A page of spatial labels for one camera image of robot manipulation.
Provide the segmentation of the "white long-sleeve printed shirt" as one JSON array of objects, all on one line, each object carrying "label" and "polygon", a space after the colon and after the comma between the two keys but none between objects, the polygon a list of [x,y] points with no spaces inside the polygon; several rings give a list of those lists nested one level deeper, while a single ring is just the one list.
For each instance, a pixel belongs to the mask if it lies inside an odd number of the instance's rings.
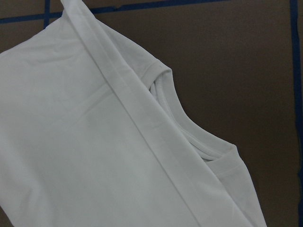
[{"label": "white long-sleeve printed shirt", "polygon": [[15,227],[264,227],[237,147],[172,70],[81,0],[0,55],[0,205]]}]

